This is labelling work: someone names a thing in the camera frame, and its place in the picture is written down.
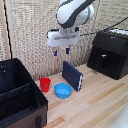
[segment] red cup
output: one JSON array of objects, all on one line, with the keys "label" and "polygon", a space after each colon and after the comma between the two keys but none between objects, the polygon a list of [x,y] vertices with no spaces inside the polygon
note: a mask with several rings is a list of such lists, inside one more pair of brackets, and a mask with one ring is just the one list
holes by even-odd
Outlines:
[{"label": "red cup", "polygon": [[51,80],[49,78],[43,77],[40,79],[40,87],[42,92],[48,92]]}]

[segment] black box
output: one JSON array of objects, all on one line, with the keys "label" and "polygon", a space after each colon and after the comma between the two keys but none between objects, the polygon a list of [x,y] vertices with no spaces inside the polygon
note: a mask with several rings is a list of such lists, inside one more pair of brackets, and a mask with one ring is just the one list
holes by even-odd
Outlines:
[{"label": "black box", "polygon": [[0,128],[42,128],[48,100],[20,60],[0,62]]},{"label": "black box", "polygon": [[128,74],[128,37],[97,33],[87,66],[113,79]]}]

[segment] black wire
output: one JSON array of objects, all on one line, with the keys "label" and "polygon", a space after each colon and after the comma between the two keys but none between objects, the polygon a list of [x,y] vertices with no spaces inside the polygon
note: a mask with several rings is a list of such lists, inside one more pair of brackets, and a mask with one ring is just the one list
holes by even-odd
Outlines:
[{"label": "black wire", "polygon": [[[128,19],[128,17],[126,17],[126,18],[124,18],[123,20],[121,20],[120,22],[118,22],[118,23],[116,23],[116,24],[114,24],[114,25],[112,25],[112,26],[110,26],[110,27],[108,27],[108,28],[105,28],[105,29],[103,29],[103,30],[100,30],[100,31],[98,31],[98,32],[106,31],[106,30],[108,30],[108,29],[110,29],[110,28],[113,28],[113,27],[115,27],[115,26],[121,24],[122,22],[124,22],[124,21],[127,20],[127,19]],[[80,36],[86,36],[86,35],[97,34],[98,32],[82,34],[82,35],[80,35]]]}]

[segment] black cube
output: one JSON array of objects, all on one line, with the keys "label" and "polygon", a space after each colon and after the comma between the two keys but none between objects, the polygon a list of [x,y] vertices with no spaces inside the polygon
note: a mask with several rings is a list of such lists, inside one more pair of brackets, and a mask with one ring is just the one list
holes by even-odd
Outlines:
[{"label": "black cube", "polygon": [[128,37],[110,32],[97,33],[87,63],[92,68],[113,79],[128,74]]}]

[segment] blue bowl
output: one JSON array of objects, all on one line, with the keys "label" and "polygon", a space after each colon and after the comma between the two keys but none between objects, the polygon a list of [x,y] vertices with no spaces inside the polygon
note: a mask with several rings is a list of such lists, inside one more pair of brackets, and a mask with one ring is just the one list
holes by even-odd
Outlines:
[{"label": "blue bowl", "polygon": [[54,86],[55,94],[59,98],[68,98],[72,92],[72,88],[68,84],[59,83]]}]

